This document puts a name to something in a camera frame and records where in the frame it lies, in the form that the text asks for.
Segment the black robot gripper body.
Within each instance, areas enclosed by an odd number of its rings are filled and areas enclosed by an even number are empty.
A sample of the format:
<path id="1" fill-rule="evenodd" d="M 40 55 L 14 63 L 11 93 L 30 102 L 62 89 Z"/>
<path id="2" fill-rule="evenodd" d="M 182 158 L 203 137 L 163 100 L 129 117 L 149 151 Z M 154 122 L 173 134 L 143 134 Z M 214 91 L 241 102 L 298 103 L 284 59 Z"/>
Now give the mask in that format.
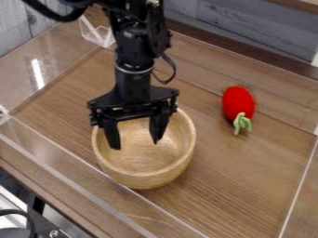
<path id="1" fill-rule="evenodd" d="M 115 86 L 102 96 L 87 102 L 91 110 L 90 123 L 103 127 L 103 120 L 118 122 L 151 116 L 155 109 L 177 112 L 179 90 L 154 86 L 150 82 L 153 69 L 141 72 L 125 71 L 115 67 Z"/>

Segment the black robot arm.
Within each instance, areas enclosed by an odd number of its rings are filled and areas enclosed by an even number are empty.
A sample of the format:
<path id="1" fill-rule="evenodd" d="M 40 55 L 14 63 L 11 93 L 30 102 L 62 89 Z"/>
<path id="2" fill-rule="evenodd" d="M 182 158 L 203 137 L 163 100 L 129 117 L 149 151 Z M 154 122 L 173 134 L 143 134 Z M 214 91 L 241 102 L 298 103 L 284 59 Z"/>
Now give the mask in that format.
<path id="1" fill-rule="evenodd" d="M 165 136 L 169 120 L 177 112 L 179 90 L 169 87 L 170 79 L 155 86 L 154 66 L 158 58 L 175 62 L 166 54 L 171 48 L 163 0 L 59 0 L 72 7 L 67 15 L 55 12 L 39 0 L 22 0 L 34 10 L 59 22 L 78 20 L 88 7 L 98 5 L 109 16 L 115 37 L 115 86 L 91 99 L 91 125 L 105 130 L 110 147 L 122 148 L 118 123 L 147 117 L 154 141 Z"/>

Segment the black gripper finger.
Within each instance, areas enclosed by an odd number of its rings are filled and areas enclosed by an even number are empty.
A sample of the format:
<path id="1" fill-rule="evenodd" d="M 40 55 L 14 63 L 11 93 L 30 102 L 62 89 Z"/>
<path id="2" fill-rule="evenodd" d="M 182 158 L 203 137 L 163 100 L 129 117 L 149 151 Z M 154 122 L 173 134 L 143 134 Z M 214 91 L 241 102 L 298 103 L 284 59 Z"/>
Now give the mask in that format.
<path id="1" fill-rule="evenodd" d="M 103 120 L 103 129 L 110 147 L 115 150 L 121 149 L 121 136 L 118 130 L 118 121 L 113 119 Z"/>
<path id="2" fill-rule="evenodd" d="M 169 126 L 170 112 L 155 109 L 150 116 L 150 135 L 154 143 L 162 139 Z"/>

